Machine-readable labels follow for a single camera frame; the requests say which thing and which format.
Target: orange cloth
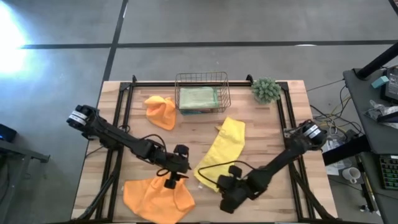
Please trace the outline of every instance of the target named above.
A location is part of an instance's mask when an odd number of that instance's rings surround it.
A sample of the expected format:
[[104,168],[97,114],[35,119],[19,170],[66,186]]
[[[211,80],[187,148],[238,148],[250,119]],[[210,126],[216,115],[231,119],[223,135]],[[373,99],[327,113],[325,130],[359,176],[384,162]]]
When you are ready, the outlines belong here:
[[124,183],[123,201],[136,214],[155,223],[176,223],[195,207],[184,185],[177,181],[175,189],[167,189],[164,182],[170,176]]
[[175,104],[170,97],[151,96],[145,102],[147,105],[147,118],[150,122],[166,130],[171,130],[175,125]]

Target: concrete floor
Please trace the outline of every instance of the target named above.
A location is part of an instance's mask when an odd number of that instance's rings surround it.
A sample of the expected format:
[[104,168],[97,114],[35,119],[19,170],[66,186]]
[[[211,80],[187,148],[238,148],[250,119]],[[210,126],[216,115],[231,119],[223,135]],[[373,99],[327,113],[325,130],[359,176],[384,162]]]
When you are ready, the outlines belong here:
[[[77,104],[96,105],[109,48],[15,50],[25,44],[110,44],[122,0],[0,1],[0,123],[19,132],[17,144],[51,154],[32,163],[9,223],[70,218],[87,141],[66,118]],[[398,39],[387,0],[194,1],[130,0],[120,43],[346,41]],[[226,71],[305,80],[307,89],[342,79],[389,45],[117,49],[110,80],[173,80],[177,73]],[[308,93],[324,112],[338,104],[343,82]],[[352,103],[343,115],[358,121]],[[382,223],[361,213],[360,191],[331,182],[339,217]]]

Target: yellow towel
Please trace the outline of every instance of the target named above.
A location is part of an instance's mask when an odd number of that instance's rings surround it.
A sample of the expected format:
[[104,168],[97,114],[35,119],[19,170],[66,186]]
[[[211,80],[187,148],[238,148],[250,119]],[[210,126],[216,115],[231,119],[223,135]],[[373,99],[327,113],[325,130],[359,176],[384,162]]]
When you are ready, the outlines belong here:
[[175,125],[175,104],[170,97],[151,96],[145,102],[147,118],[150,122],[166,130],[171,130]]
[[170,177],[129,180],[124,183],[123,202],[136,214],[155,223],[176,223],[195,207],[185,179],[174,189],[164,187]]
[[[194,170],[194,176],[203,184],[218,192],[214,183],[204,179],[199,175],[198,169],[224,162],[236,160],[244,147],[244,127],[245,123],[227,117],[214,140],[213,145],[205,157],[200,161]],[[229,166],[218,166],[201,170],[200,173],[205,177],[217,182],[220,175],[228,175]]]

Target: metal wire basket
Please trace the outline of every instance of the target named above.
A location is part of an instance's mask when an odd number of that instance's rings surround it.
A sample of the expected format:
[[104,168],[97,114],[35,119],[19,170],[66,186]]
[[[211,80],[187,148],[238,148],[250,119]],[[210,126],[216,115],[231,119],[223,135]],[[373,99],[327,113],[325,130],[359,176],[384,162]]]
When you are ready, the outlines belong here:
[[[213,90],[214,105],[197,108],[185,108],[180,103],[181,92],[186,93],[199,88],[205,88],[207,92]],[[175,77],[175,105],[182,114],[200,113],[222,113],[231,106],[231,96],[229,95],[228,76],[225,72],[203,72],[203,73],[180,73]]]

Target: cup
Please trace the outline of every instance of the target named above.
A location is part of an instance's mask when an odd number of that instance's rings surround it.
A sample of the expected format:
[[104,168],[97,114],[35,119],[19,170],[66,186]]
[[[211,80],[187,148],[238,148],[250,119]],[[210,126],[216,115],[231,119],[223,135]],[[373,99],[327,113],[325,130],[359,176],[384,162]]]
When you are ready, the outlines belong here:
[[356,180],[361,177],[361,172],[355,167],[343,170],[343,177],[349,180],[352,184],[356,184]]

